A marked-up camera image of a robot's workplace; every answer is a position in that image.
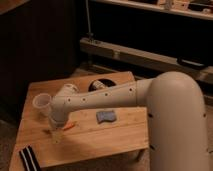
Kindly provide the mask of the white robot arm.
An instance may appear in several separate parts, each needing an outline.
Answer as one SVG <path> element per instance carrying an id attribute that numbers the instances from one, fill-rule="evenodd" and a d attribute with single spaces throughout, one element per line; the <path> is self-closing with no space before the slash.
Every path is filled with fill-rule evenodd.
<path id="1" fill-rule="evenodd" d="M 50 123 L 62 127 L 71 112 L 82 109 L 136 106 L 149 114 L 150 171 L 211 171 L 204 96 L 182 72 L 87 93 L 63 87 L 51 101 Z"/>

